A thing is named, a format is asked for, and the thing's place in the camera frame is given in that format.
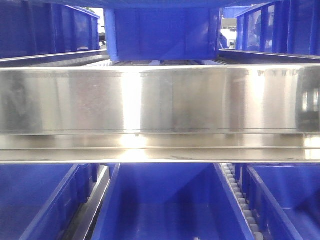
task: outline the metal bar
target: metal bar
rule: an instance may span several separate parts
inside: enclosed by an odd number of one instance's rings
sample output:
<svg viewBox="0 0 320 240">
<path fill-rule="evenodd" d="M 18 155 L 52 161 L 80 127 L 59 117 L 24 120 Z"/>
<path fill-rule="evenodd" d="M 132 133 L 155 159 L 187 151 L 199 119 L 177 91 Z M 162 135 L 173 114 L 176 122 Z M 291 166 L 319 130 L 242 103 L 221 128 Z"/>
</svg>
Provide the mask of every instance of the metal bar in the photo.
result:
<svg viewBox="0 0 320 240">
<path fill-rule="evenodd" d="M 68 52 L 0 59 L 0 68 L 70 67 L 109 59 L 105 50 Z"/>
<path fill-rule="evenodd" d="M 229 64 L 312 64 L 319 56 L 220 49 L 218 61 Z"/>
<path fill-rule="evenodd" d="M 81 209 L 82 215 L 78 216 L 77 221 L 74 223 L 75 225 L 77 225 L 77 228 L 72 236 L 73 240 L 91 239 L 93 228 L 97 221 L 104 196 L 109 187 L 109 183 L 110 183 L 109 168 L 105 166 L 103 167 L 102 172 L 99 176 L 98 183 L 95 185 L 92 191 L 91 198 Z"/>
<path fill-rule="evenodd" d="M 318 64 L 2 68 L 0 163 L 317 162 L 319 75 Z"/>
</svg>

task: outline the metal guide rail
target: metal guide rail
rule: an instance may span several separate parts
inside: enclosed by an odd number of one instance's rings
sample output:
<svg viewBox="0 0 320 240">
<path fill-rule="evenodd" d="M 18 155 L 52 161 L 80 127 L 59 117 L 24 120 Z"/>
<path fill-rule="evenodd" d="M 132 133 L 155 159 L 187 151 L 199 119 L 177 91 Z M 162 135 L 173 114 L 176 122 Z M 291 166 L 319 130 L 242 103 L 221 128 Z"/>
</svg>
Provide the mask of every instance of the metal guide rail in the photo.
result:
<svg viewBox="0 0 320 240">
<path fill-rule="evenodd" d="M 0 163 L 320 161 L 318 64 L 193 63 L 0 68 Z"/>
</svg>

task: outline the metal shelf rail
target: metal shelf rail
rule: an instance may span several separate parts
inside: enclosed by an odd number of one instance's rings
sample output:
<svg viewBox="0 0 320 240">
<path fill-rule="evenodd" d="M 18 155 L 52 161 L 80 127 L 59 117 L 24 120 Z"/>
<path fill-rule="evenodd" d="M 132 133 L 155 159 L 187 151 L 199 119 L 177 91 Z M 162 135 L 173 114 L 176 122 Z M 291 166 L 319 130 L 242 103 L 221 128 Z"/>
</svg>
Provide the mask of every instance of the metal shelf rail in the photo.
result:
<svg viewBox="0 0 320 240">
<path fill-rule="evenodd" d="M 108 58 L 95 54 L 97 62 Z M 62 56 L 60 66 L 75 61 Z M 0 69 L 1 163 L 320 159 L 315 59 L 89 67 L 83 65 L 92 59 L 77 58 L 82 67 L 41 62 L 28 68 L 17 67 L 19 61 Z"/>
</svg>

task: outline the stainless steel rail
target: stainless steel rail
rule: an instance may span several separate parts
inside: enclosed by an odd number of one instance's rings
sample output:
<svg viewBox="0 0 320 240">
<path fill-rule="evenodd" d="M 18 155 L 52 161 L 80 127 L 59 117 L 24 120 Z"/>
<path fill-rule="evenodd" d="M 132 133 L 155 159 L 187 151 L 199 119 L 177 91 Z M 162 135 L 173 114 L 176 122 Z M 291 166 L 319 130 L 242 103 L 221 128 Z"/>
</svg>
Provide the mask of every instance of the stainless steel rail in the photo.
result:
<svg viewBox="0 0 320 240">
<path fill-rule="evenodd" d="M 67 52 L 0 59 L 0 68 L 78 67 L 107 59 L 106 50 Z"/>
<path fill-rule="evenodd" d="M 0 162 L 317 162 L 320 66 L 0 69 Z"/>
</svg>

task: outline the blue plastic bin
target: blue plastic bin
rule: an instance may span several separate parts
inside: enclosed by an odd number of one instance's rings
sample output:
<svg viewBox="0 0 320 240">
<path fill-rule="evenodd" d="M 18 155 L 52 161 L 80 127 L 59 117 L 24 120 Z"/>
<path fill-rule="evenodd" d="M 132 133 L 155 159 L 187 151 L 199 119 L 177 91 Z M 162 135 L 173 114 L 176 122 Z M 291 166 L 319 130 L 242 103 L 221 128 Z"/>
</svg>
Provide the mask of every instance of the blue plastic bin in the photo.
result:
<svg viewBox="0 0 320 240">
<path fill-rule="evenodd" d="M 99 18 L 80 7 L 1 1 L 0 58 L 98 50 Z"/>
<path fill-rule="evenodd" d="M 237 50 L 320 55 L 320 2 L 256 5 L 237 17 Z"/>
<path fill-rule="evenodd" d="M 223 8 L 222 16 L 225 19 L 235 19 L 236 16 L 251 8 L 251 6 L 230 6 Z"/>
<path fill-rule="evenodd" d="M 237 16 L 236 49 L 287 53 L 289 1 L 258 4 Z"/>
<path fill-rule="evenodd" d="M 87 201 L 85 171 L 71 164 L 0 165 L 0 239 L 61 239 Z"/>
<path fill-rule="evenodd" d="M 113 61 L 212 60 L 220 36 L 219 8 L 106 9 Z"/>
<path fill-rule="evenodd" d="M 320 239 L 320 165 L 249 166 L 250 204 L 266 240 Z"/>
<path fill-rule="evenodd" d="M 253 240 L 218 164 L 117 165 L 92 240 Z"/>
</svg>

